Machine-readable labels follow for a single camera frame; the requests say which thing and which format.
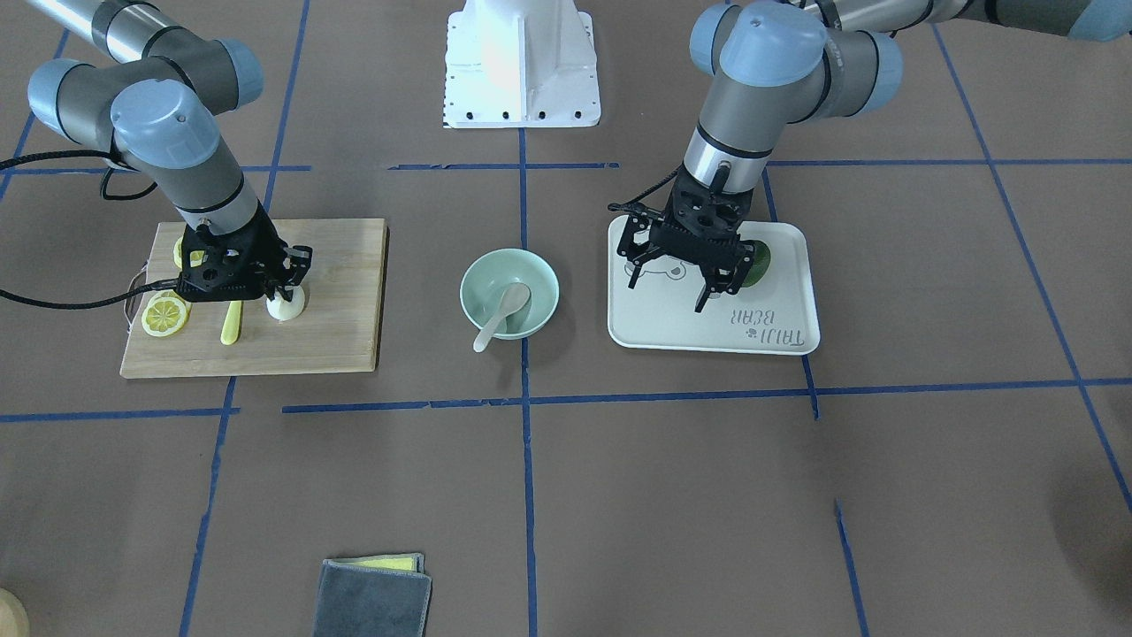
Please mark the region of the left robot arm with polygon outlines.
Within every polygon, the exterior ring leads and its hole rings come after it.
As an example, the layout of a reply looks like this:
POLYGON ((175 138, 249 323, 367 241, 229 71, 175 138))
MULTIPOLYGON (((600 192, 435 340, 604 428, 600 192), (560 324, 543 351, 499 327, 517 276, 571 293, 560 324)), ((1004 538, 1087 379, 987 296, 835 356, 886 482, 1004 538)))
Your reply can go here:
POLYGON ((895 34, 954 18, 1067 38, 1127 34, 1127 1, 755 1, 712 5, 691 35, 694 64, 712 78, 661 210, 636 197, 617 253, 634 289, 650 262, 694 265, 707 298, 739 293, 767 274, 771 250, 745 239, 753 190, 789 124, 857 117, 895 96, 903 55, 895 34))

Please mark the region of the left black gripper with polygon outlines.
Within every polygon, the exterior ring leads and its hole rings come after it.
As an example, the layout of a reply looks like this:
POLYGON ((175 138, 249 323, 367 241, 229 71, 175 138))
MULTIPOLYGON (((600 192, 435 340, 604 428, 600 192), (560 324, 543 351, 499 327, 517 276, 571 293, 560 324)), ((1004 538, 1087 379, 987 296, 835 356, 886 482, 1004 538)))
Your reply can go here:
POLYGON ((680 167, 662 210, 662 219, 654 223, 646 215, 628 215, 617 246, 619 257, 631 265, 628 289, 635 289, 640 274, 648 262, 668 257, 698 265, 704 279, 694 305, 695 313, 703 311, 712 294, 736 295, 747 287, 755 266, 755 242, 744 241, 738 234, 740 223, 751 210, 751 192, 724 193, 731 169, 718 167, 707 184, 680 167), (650 233, 643 242, 635 235, 650 233), (731 266, 730 270, 719 266, 731 266))

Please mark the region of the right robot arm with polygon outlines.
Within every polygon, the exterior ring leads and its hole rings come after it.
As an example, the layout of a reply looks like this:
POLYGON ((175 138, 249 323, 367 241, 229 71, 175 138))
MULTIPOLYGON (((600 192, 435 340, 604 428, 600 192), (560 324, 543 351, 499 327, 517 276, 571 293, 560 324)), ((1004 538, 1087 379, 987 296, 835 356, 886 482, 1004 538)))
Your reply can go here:
POLYGON ((182 266, 164 286, 186 301, 301 307, 307 246, 278 236, 216 117, 251 104, 261 64, 237 40, 205 40, 145 1, 36 1, 34 8, 114 59, 54 59, 32 75, 34 117, 85 157, 149 177, 186 223, 182 266))

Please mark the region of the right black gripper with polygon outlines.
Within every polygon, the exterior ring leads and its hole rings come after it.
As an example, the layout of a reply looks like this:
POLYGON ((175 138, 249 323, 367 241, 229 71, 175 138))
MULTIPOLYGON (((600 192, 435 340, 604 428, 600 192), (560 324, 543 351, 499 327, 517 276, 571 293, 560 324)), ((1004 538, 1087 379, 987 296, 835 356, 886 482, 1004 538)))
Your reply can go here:
POLYGON ((286 246, 261 203, 252 218, 234 233, 217 235, 201 223, 183 230, 182 270, 175 293, 191 303, 255 301, 276 296, 294 300, 310 269, 311 246, 286 246))

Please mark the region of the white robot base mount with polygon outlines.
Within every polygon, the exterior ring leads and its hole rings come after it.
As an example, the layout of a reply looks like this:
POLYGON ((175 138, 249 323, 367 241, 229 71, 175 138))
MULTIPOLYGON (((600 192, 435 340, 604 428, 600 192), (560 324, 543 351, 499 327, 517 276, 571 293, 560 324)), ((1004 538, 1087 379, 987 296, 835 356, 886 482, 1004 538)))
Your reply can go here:
POLYGON ((573 1, 466 1, 446 36, 444 127, 599 124, 592 16, 573 1))

